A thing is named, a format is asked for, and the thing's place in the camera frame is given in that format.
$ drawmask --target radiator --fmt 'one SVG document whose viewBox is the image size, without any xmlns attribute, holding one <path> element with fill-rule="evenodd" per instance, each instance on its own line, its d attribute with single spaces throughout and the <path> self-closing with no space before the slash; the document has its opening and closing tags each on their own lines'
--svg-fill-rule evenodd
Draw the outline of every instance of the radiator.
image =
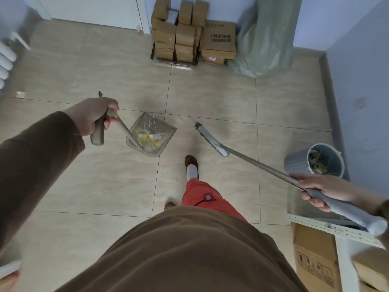
<svg viewBox="0 0 389 292">
<path fill-rule="evenodd" d="M 11 33 L 11 40 L 13 41 L 18 40 L 20 43 L 23 44 L 24 47 L 30 50 L 30 47 L 19 36 L 17 32 Z M 0 42 L 0 90 L 3 89 L 5 84 L 4 81 L 8 78 L 9 76 L 8 72 L 13 68 L 16 58 L 17 58 L 16 53 L 13 52 L 11 48 L 7 47 L 2 42 Z"/>
</svg>

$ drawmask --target beige floor tile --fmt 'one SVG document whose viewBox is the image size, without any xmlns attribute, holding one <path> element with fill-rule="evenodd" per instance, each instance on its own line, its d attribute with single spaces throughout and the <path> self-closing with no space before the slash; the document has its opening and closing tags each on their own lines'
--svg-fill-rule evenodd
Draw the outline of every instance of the beige floor tile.
<svg viewBox="0 0 389 292">
<path fill-rule="evenodd" d="M 201 62 L 172 68 L 167 114 L 256 123 L 255 79 Z"/>
<path fill-rule="evenodd" d="M 70 106 L 70 104 L 57 102 L 2 98 L 0 100 L 0 143 L 19 134 L 48 114 L 63 111 Z"/>
<path fill-rule="evenodd" d="M 42 20 L 32 36 L 31 48 L 58 53 L 78 54 L 84 44 L 89 24 L 65 20 Z"/>
<path fill-rule="evenodd" d="M 261 224 L 263 233 L 268 234 L 277 244 L 278 249 L 285 256 L 286 260 L 296 270 L 293 250 L 293 233 L 289 225 L 269 225 Z"/>
<path fill-rule="evenodd" d="M 32 49 L 12 70 L 5 96 L 66 102 L 77 60 L 77 55 Z"/>
<path fill-rule="evenodd" d="M 290 70 L 256 79 L 258 124 L 331 131 L 318 59 L 295 56 Z"/>
<path fill-rule="evenodd" d="M 141 112 L 121 110 L 131 127 Z M 150 217 L 158 158 L 148 157 L 125 142 L 117 125 L 105 132 L 103 146 L 85 137 L 85 150 L 66 169 L 38 205 L 41 211 Z"/>
<path fill-rule="evenodd" d="M 14 292 L 52 292 L 92 265 L 140 217 L 34 212 L 17 239 L 22 271 Z"/>
<path fill-rule="evenodd" d="M 225 145 L 257 159 L 256 125 L 172 115 L 165 121 L 178 130 L 159 157 L 153 215 L 163 211 L 168 198 L 181 202 L 187 183 L 184 159 L 193 155 L 200 180 L 219 191 L 249 222 L 260 223 L 258 168 L 232 155 L 222 157 L 193 128 L 201 121 Z"/>
<path fill-rule="evenodd" d="M 258 125 L 259 160 L 280 171 L 290 153 L 320 142 L 332 145 L 331 132 Z"/>
<path fill-rule="evenodd" d="M 289 225 L 288 199 L 300 192 L 286 181 L 260 170 L 261 222 Z"/>
<path fill-rule="evenodd" d="M 121 109 L 165 113 L 171 67 L 150 59 L 152 45 L 134 30 L 91 26 L 66 102 L 100 90 Z"/>
</svg>

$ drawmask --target gray trash bin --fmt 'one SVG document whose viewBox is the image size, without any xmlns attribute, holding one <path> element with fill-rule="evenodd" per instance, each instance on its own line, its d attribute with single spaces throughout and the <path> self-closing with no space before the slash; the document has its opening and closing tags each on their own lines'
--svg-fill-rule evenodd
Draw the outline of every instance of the gray trash bin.
<svg viewBox="0 0 389 292">
<path fill-rule="evenodd" d="M 320 161 L 324 164 L 328 163 L 327 170 L 329 175 L 334 175 L 342 178 L 344 173 L 344 161 L 339 151 L 325 143 L 317 143 L 313 146 L 294 152 L 288 155 L 284 161 L 285 171 L 291 173 L 311 173 L 315 174 L 311 169 L 308 161 L 309 153 L 312 151 L 320 152 Z"/>
</svg>

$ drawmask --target metal shelf frame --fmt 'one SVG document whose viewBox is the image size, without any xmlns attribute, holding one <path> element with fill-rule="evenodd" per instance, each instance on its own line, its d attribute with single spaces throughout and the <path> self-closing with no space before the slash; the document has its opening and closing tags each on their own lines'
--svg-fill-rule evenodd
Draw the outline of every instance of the metal shelf frame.
<svg viewBox="0 0 389 292">
<path fill-rule="evenodd" d="M 288 214 L 288 217 L 291 222 L 313 227 L 314 229 L 319 229 L 321 231 L 328 232 L 337 237 L 343 237 L 346 239 L 355 240 L 361 243 L 385 249 L 382 243 L 375 236 L 371 235 L 367 231 L 361 231 L 347 226 L 328 223 L 316 220 L 314 218 L 307 218 L 294 214 Z"/>
</svg>

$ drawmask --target brown sleeve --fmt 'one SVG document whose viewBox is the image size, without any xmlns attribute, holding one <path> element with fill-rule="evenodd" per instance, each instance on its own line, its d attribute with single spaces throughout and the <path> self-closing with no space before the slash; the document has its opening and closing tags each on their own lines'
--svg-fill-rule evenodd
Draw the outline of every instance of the brown sleeve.
<svg viewBox="0 0 389 292">
<path fill-rule="evenodd" d="M 64 112 L 48 115 L 0 145 L 0 253 L 84 148 Z"/>
<path fill-rule="evenodd" d="M 389 222 L 389 200 L 386 200 L 379 208 L 376 214 L 382 216 Z M 381 243 L 389 250 L 389 228 L 379 237 Z"/>
</svg>

